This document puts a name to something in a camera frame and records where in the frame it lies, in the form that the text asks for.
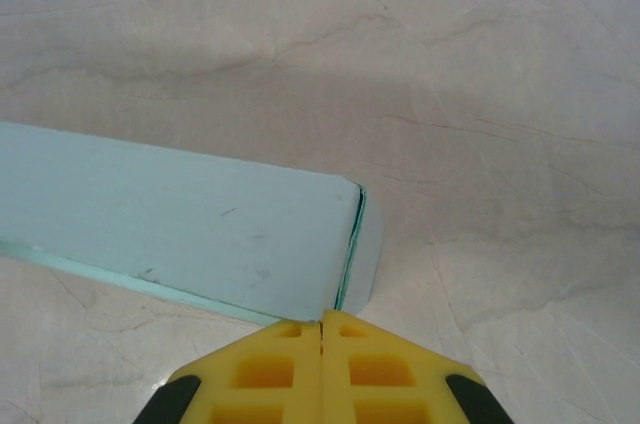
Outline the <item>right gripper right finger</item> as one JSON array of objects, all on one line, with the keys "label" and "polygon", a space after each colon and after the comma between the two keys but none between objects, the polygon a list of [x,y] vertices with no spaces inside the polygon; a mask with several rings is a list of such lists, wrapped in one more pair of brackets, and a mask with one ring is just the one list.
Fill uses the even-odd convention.
[{"label": "right gripper right finger", "polygon": [[322,321],[324,423],[508,423],[468,365],[350,314]]}]

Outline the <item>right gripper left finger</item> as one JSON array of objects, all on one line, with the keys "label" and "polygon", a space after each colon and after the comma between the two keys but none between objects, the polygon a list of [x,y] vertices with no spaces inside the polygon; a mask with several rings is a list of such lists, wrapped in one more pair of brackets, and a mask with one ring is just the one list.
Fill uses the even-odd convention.
[{"label": "right gripper left finger", "polygon": [[171,374],[137,423],[320,423],[321,325],[280,321]]}]

